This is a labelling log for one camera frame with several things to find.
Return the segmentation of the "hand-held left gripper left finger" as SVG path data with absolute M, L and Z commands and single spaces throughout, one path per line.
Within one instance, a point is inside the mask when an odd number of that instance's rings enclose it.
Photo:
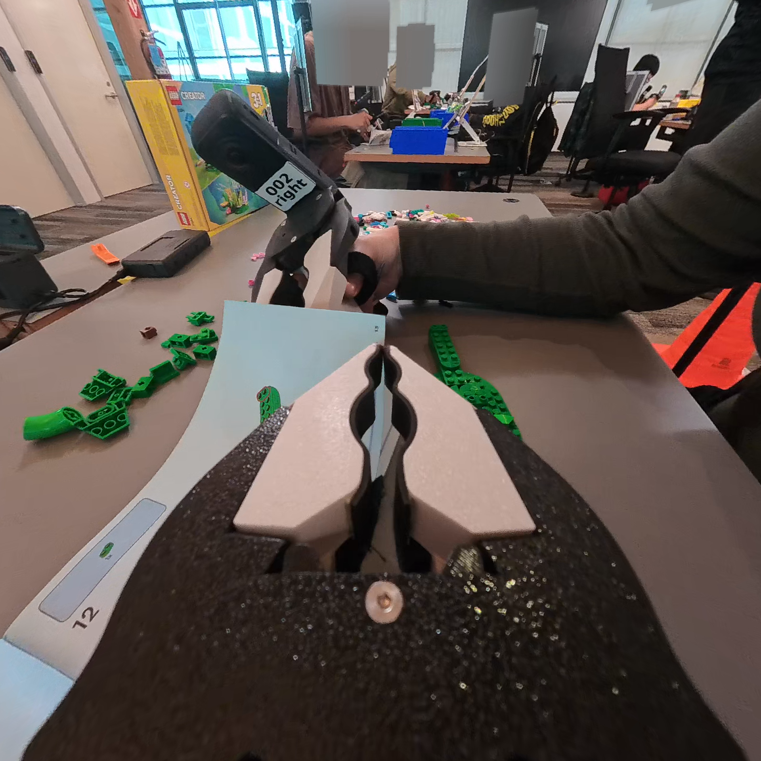
M 290 407 L 233 519 L 235 529 L 306 546 L 326 567 L 357 572 L 377 522 L 371 456 L 381 346 L 371 345 Z

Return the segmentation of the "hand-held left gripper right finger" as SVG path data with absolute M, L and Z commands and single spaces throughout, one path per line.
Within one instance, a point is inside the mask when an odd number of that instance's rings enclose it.
M 534 519 L 478 410 L 393 346 L 384 349 L 384 378 L 399 434 L 394 536 L 400 570 L 430 572 L 461 547 L 531 535 Z

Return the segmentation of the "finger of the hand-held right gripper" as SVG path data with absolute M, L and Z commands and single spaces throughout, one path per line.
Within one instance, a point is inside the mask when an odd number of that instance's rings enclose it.
M 293 273 L 273 269 L 266 273 L 260 287 L 260 303 L 294 308 L 305 306 L 304 290 L 308 284 L 308 270 Z
M 360 310 L 353 300 L 345 300 L 347 278 L 330 262 L 332 232 L 326 231 L 309 249 L 304 268 L 304 306 L 322 310 Z

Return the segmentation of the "white instruction booklet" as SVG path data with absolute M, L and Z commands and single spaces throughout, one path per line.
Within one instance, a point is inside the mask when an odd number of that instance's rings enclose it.
M 2 759 L 21 759 L 40 726 L 89 661 L 140 555 L 170 512 L 207 471 L 260 422 L 256 394 L 276 387 L 284 404 L 385 337 L 383 318 L 347 312 L 228 301 L 222 347 L 189 423 L 171 454 L 149 453 L 132 497 L 105 506 L 94 485 L 75 476 L 21 539 L 20 580 L 42 572 L 26 605 L 2 623 Z

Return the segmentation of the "green brick leaf build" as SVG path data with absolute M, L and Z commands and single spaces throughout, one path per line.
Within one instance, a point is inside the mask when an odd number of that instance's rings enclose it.
M 499 391 L 479 375 L 463 370 L 446 325 L 428 330 L 428 346 L 436 365 L 435 376 L 477 409 L 493 415 L 519 439 L 522 433 Z

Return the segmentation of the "grey desk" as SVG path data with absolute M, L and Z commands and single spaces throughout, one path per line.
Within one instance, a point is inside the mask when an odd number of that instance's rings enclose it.
M 133 402 L 107 441 L 27 442 L 25 418 L 89 413 L 100 404 L 79 392 L 97 370 L 134 384 L 162 341 L 195 331 L 193 311 L 214 315 L 218 354 L 225 298 L 248 295 L 243 267 L 284 220 L 257 212 L 173 279 L 122 286 L 2 354 L 2 623 L 46 585 L 17 569 L 52 516 L 43 499 L 83 476 L 106 503 L 94 513 L 119 512 L 151 478 L 138 445 L 171 454 L 217 355 Z M 157 529 L 21 758 L 759 759 L 759 483 L 637 327 L 435 301 L 377 318 L 364 442 L 378 513 L 360 570 L 233 526 L 315 385 L 290 404 L 262 386 L 259 424 Z M 404 573 L 384 349 L 441 381 L 439 324 L 518 424 L 521 439 L 477 409 L 536 530 Z

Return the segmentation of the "person's right hand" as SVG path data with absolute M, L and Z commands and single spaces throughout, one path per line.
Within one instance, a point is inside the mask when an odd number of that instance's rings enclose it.
M 396 290 L 402 276 L 400 228 L 395 226 L 361 234 L 353 248 L 372 259 L 375 265 L 377 286 L 373 295 L 359 307 L 362 312 L 372 314 L 376 305 Z

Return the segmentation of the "pile of colourful bricks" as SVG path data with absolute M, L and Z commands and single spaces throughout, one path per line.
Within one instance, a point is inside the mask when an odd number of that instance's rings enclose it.
M 421 222 L 444 224 L 449 222 L 473 223 L 470 216 L 464 216 L 455 213 L 439 213 L 430 209 L 417 208 L 412 210 L 389 210 L 383 212 L 370 211 L 366 213 L 354 214 L 354 220 L 357 222 L 361 234 L 370 234 L 380 229 L 388 229 L 400 222 Z

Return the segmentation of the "black rectangular device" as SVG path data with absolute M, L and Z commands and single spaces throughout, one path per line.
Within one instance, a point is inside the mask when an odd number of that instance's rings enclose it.
M 206 231 L 168 231 L 121 260 L 125 275 L 168 279 L 194 261 L 211 244 Z

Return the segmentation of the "tan office table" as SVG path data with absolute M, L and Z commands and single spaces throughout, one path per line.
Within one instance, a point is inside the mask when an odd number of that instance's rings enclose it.
M 344 154 L 345 163 L 383 164 L 404 167 L 406 173 L 431 174 L 434 169 L 447 172 L 458 166 L 485 166 L 490 162 L 486 144 L 474 141 L 455 142 L 448 140 L 441 155 L 395 154 L 388 145 L 363 144 Z

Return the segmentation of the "colourful toy box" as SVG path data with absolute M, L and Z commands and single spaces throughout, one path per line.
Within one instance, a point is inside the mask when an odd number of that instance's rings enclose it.
M 258 84 L 130 80 L 126 90 L 182 228 L 212 232 L 268 203 L 199 157 L 193 122 L 211 97 L 231 90 L 271 124 L 270 94 Z

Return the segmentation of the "blue plastic bin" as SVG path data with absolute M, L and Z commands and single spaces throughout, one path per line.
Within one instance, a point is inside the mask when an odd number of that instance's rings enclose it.
M 448 131 L 441 126 L 398 126 L 390 135 L 393 155 L 440 156 L 447 146 Z

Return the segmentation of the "cluster of small green bricks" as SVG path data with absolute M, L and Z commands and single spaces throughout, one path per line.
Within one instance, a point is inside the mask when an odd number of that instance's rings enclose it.
M 24 441 L 44 441 L 77 432 L 103 442 L 128 431 L 129 407 L 133 402 L 153 396 L 199 361 L 215 359 L 219 336 L 214 320 L 214 315 L 204 310 L 187 315 L 186 321 L 195 331 L 176 332 L 162 341 L 161 347 L 169 353 L 167 358 L 151 367 L 147 375 L 139 377 L 134 384 L 105 369 L 97 370 L 79 395 L 90 404 L 99 403 L 98 407 L 84 414 L 74 407 L 62 406 L 52 413 L 28 416 L 23 425 Z

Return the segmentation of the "red fire extinguisher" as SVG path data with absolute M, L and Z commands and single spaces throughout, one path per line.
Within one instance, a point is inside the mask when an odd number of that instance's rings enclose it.
M 151 31 L 140 31 L 140 34 L 141 51 L 152 76 L 159 80 L 171 80 L 172 74 L 164 53 L 155 39 L 155 34 Z

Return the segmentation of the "white door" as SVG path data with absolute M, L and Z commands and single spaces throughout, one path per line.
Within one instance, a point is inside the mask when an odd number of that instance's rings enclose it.
M 27 119 L 33 109 L 17 79 L 21 47 L 4 13 L 1 44 L 1 203 L 35 218 L 68 208 L 73 199 Z
M 6 2 L 22 49 L 103 197 L 154 183 L 144 141 L 128 115 L 123 86 L 84 2 Z

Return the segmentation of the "grey charger dock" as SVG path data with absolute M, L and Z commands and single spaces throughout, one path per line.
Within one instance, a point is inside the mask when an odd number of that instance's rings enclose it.
M 30 215 L 1 205 L 1 306 L 30 308 L 58 292 L 37 255 L 44 243 Z

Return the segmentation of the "large black screen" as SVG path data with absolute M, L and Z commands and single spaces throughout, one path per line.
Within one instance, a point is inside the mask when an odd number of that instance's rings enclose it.
M 489 52 L 494 14 L 535 7 L 538 22 L 548 25 L 539 81 L 556 78 L 556 90 L 579 90 L 593 52 L 606 1 L 469 1 L 458 85 Z

